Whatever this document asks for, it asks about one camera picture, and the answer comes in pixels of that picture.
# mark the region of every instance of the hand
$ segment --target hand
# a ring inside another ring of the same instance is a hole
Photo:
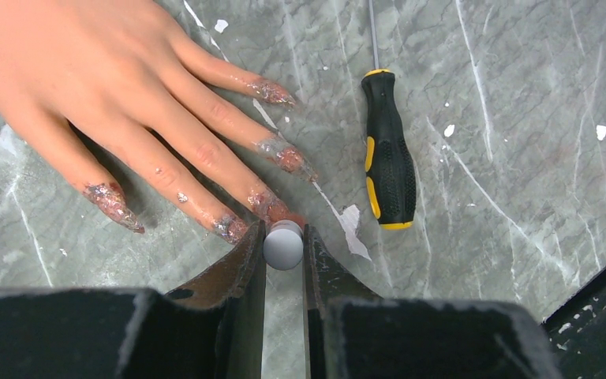
[[[204,83],[294,104],[278,84],[197,46],[153,1],[0,1],[0,114],[112,220],[144,232],[120,185],[69,123],[228,242],[241,238],[245,223],[151,130],[262,220],[301,222],[212,131],[314,180],[308,162]]]

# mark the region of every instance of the artificial nail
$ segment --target artificial nail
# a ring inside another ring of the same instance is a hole
[[[247,224],[236,216],[226,215],[214,223],[215,233],[231,245],[237,244],[247,233]]]
[[[285,104],[293,107],[296,105],[292,95],[288,93],[280,84],[270,81],[266,78],[260,78],[259,80],[247,84],[258,96],[260,96],[266,103],[271,104]]]
[[[114,222],[135,233],[143,234],[145,232],[145,228],[138,222],[136,214],[126,206],[124,193],[119,184],[101,183],[87,186],[82,194]]]
[[[275,194],[266,189],[263,192],[252,193],[247,201],[252,205],[252,212],[266,221],[268,226],[280,220],[287,220],[292,213]]]
[[[256,143],[260,156],[274,162],[284,171],[309,182],[317,180],[317,173],[310,162],[292,144],[281,137],[272,137]]]

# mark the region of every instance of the screwdriver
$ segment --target screwdriver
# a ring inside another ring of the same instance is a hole
[[[361,81],[368,103],[366,187],[378,224],[388,230],[406,229],[412,226],[417,203],[414,165],[394,101],[396,76],[380,68],[372,0],[368,11],[375,68]]]

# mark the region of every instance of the knuckle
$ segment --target knuckle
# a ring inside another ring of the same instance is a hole
[[[231,109],[229,108],[229,104],[224,100],[218,100],[213,102],[210,106],[210,116],[213,121],[221,122],[226,120],[229,117]]]
[[[113,60],[113,79],[123,88],[131,88],[146,83],[150,71],[139,59],[125,55]]]
[[[179,169],[173,167],[157,168],[152,185],[162,191],[178,190],[182,173]]]
[[[219,163],[222,148],[217,144],[205,143],[196,149],[196,159],[199,164],[206,167],[214,167]]]

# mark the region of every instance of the black metal jaw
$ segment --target black metal jaw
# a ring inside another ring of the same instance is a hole
[[[0,377],[260,377],[265,235],[264,223],[253,225],[166,295],[0,289]],[[302,264],[308,377],[561,377],[520,306],[381,298],[310,226]]]

